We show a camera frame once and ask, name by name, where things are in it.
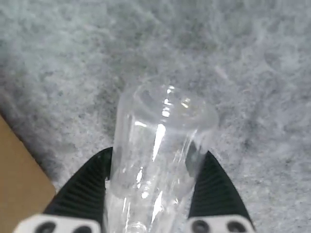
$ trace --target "plastic bottle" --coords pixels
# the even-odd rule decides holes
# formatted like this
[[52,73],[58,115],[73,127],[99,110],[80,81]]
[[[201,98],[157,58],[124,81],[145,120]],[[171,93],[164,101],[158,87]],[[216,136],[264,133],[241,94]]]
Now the plastic bottle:
[[156,82],[118,105],[106,195],[107,233],[168,233],[208,150],[218,115],[203,98]]

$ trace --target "floor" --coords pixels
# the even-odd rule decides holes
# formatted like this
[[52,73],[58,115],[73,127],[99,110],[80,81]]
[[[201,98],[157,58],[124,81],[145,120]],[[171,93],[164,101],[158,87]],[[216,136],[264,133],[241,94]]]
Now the floor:
[[113,142],[126,84],[216,106],[210,150],[258,232],[311,232],[311,1],[2,0],[0,112],[59,189]]

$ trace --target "brown cardboard box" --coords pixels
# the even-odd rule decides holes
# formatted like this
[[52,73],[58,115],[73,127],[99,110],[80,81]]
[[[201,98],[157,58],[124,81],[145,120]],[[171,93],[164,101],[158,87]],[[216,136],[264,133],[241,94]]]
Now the brown cardboard box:
[[42,212],[55,188],[0,116],[0,233]]

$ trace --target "black rubber pad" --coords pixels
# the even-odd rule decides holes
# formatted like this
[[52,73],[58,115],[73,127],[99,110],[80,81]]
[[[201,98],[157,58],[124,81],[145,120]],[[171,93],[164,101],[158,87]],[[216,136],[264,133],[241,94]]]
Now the black rubber pad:
[[86,218],[103,225],[105,179],[110,174],[112,148],[89,159],[57,193],[44,213]]
[[194,188],[189,217],[219,215],[241,215],[251,222],[232,181],[208,152]]

